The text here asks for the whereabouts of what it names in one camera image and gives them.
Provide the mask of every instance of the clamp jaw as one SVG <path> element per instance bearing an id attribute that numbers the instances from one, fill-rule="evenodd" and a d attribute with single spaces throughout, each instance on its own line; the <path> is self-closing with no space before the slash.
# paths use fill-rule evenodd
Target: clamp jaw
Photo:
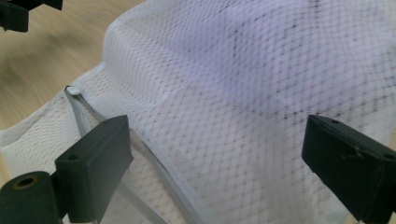
<path id="1" fill-rule="evenodd" d="M 42 4 L 62 10 L 63 0 L 0 0 L 0 26 L 4 30 L 27 32 L 29 11 Z"/>
<path id="2" fill-rule="evenodd" d="M 100 222 L 133 157 L 127 116 L 107 119 L 55 160 L 56 171 L 32 172 L 0 190 L 0 223 Z"/>
<path id="3" fill-rule="evenodd" d="M 396 208 L 396 152 L 345 124 L 309 116 L 303 160 L 349 212 L 388 223 Z"/>

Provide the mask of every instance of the mesh net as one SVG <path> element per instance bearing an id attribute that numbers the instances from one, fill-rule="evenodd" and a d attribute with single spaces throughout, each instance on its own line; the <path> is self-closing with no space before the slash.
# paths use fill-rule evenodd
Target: mesh net
<path id="1" fill-rule="evenodd" d="M 306 118 L 389 142 L 394 11 L 394 1 L 148 0 L 109 26 L 103 61 L 73 85 L 106 117 L 128 115 L 204 223 L 341 223 L 347 210 L 301 159 Z M 78 139 L 60 92 L 0 147 L 13 175 L 53 172 Z M 139 153 L 124 183 L 185 222 Z M 131 209 L 113 200 L 104 222 L 128 222 Z"/>

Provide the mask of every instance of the wooden floor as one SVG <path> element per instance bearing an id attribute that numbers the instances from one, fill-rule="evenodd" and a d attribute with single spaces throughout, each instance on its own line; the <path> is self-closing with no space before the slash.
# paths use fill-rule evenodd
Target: wooden floor
<path id="1" fill-rule="evenodd" d="M 25 119 L 96 66 L 107 26 L 142 1 L 67 0 L 63 11 L 46 6 L 31 11 L 28 33 L 0 31 L 0 130 Z M 9 178 L 2 165 L 0 155 L 0 186 Z"/>

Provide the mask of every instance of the black plastic clip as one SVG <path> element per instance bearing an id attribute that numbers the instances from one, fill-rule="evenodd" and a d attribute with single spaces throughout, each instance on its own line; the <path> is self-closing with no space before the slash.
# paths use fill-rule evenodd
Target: black plastic clip
<path id="1" fill-rule="evenodd" d="M 303 159 L 357 220 L 389 222 L 396 152 L 337 120 L 309 116 Z"/>
<path id="2" fill-rule="evenodd" d="M 0 190 L 0 223 L 59 224 L 102 220 L 110 199 L 129 168 L 127 116 L 107 119 L 55 160 L 56 172 L 32 172 Z"/>
<path id="3" fill-rule="evenodd" d="M 27 32 L 29 11 L 45 4 L 62 10 L 63 0 L 0 0 L 0 26 L 5 30 Z"/>

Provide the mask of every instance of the white cloth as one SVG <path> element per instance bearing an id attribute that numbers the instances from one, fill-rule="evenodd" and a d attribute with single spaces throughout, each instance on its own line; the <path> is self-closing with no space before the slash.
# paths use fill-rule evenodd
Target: white cloth
<path id="1" fill-rule="evenodd" d="M 148 0 L 109 26 L 103 61 L 73 85 L 105 116 L 128 115 L 204 222 L 342 223 L 347 210 L 301 159 L 306 118 L 389 142 L 395 11 L 390 0 Z M 59 93 L 4 131 L 0 149 L 13 175 L 53 172 L 78 139 Z M 184 222 L 134 156 L 123 181 Z M 132 223 L 115 197 L 104 222 Z"/>

